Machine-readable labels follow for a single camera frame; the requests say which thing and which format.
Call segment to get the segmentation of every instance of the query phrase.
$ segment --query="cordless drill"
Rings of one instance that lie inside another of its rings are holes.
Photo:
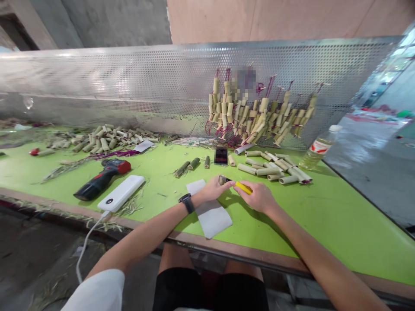
[[[125,174],[131,169],[131,163],[119,159],[101,162],[104,170],[83,185],[73,196],[82,201],[95,199],[108,186],[112,177]]]

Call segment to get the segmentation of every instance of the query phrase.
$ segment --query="white cable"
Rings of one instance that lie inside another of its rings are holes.
[[[85,242],[83,243],[83,247],[82,247],[82,252],[81,255],[79,256],[78,262],[77,262],[77,277],[78,277],[78,282],[79,284],[82,283],[82,275],[81,275],[81,271],[79,269],[79,264],[81,263],[82,260],[82,256],[83,253],[85,253],[85,249],[86,249],[86,244],[88,243],[88,238],[89,235],[91,234],[92,231],[94,231],[94,229],[97,227],[97,225],[110,213],[110,211],[105,211],[104,213],[102,213],[101,218],[96,222],[96,224],[94,224],[94,226],[91,228],[91,230],[88,232],[88,234],[86,235],[85,238]]]

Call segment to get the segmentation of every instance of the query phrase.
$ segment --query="bottle cap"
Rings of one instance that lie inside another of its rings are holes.
[[[337,133],[342,128],[343,128],[343,126],[341,126],[341,125],[332,125],[332,126],[330,126],[329,131]]]

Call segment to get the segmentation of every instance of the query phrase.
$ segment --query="hand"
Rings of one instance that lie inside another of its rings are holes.
[[[207,184],[200,190],[198,193],[196,193],[193,197],[195,197],[196,204],[216,200],[220,195],[225,192],[225,190],[231,188],[232,186],[235,186],[234,181],[228,181],[224,185],[219,184],[219,176],[212,177],[209,179]]]
[[[267,214],[272,209],[281,208],[272,196],[271,190],[263,183],[253,183],[250,181],[240,181],[240,183],[251,188],[252,193],[247,194],[239,187],[233,187],[234,190],[254,210]]]

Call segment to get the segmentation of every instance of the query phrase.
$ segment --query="green tabletop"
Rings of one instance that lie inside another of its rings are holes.
[[[96,200],[82,202],[73,193],[102,170],[100,162],[87,162],[75,171],[39,184],[58,166],[59,160],[81,159],[86,154],[58,151],[45,157],[30,156],[28,152],[35,147],[44,149],[44,146],[30,143],[3,150],[6,155],[0,157],[0,187],[97,210],[98,202],[128,176],[115,178]],[[278,150],[278,153],[290,154],[295,161],[302,156],[301,152],[295,151]],[[312,184],[281,185],[278,181],[268,181],[266,176],[256,177],[236,167],[211,164],[210,169],[205,169],[202,158],[207,155],[213,162],[214,151],[210,149],[158,144],[143,154],[125,158],[133,168],[129,174],[142,175],[146,179],[143,197],[137,200],[143,208],[128,218],[141,222],[149,220],[176,204],[187,193],[186,184],[199,179],[207,181],[223,174],[237,181],[261,181],[270,187],[288,214],[351,270],[415,286],[415,242],[324,163],[308,172],[314,179]],[[201,163],[194,171],[181,178],[173,176],[185,161],[195,157],[200,157]],[[245,162],[244,155],[234,155],[234,158],[237,163]],[[260,157],[255,160],[264,162]],[[266,216],[249,208],[233,189],[224,193],[219,201],[230,214],[233,225],[215,239],[297,257],[278,228]],[[176,230],[203,236],[194,213]]]

